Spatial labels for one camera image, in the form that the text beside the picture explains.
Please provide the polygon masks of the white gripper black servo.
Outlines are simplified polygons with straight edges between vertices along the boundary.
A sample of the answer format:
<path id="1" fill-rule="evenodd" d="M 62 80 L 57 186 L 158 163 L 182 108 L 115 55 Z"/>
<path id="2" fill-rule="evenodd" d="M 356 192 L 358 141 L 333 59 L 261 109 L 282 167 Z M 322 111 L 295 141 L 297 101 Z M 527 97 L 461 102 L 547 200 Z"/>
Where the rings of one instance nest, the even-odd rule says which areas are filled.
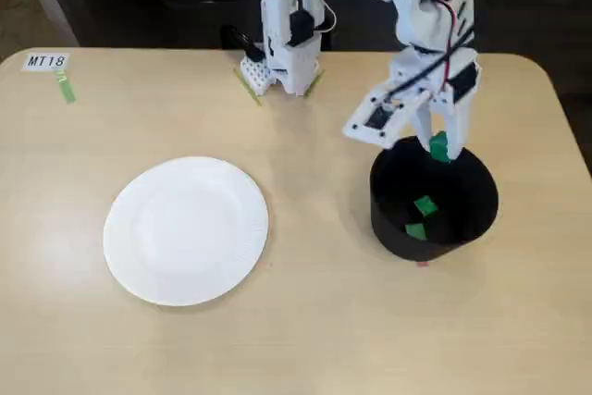
<path id="1" fill-rule="evenodd" d="M 471 107 L 481 80 L 478 53 L 461 46 L 451 55 L 427 54 L 415 47 L 395 56 L 387 81 L 387 105 L 424 101 L 413 116 L 413 128 L 422 147 L 430 150 L 433 136 L 430 106 L 444 118 L 448 158 L 455 160 L 468 138 Z"/>

